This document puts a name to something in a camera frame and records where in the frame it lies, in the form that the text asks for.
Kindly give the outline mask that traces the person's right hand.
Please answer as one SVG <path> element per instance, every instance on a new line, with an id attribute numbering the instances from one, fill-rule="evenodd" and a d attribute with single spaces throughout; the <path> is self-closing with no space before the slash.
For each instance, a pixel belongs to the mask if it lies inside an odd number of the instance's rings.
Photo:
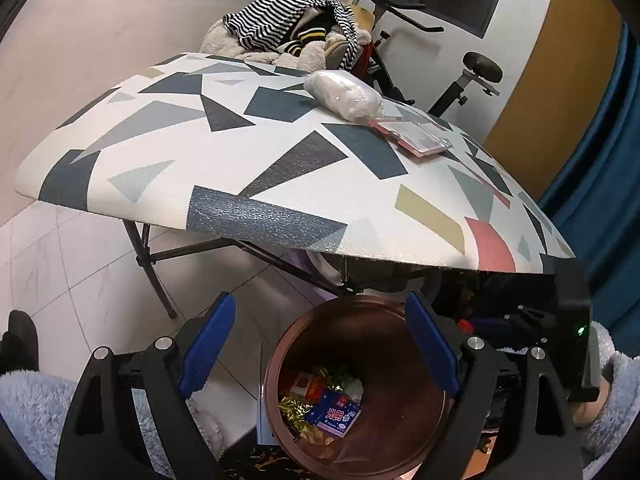
<path id="1" fill-rule="evenodd" d="M 568 404 L 574 426 L 577 428 L 586 428 L 590 426 L 602 412 L 610 392 L 611 383 L 604 376 L 601 376 L 597 400 L 592 402 L 574 402 Z"/>

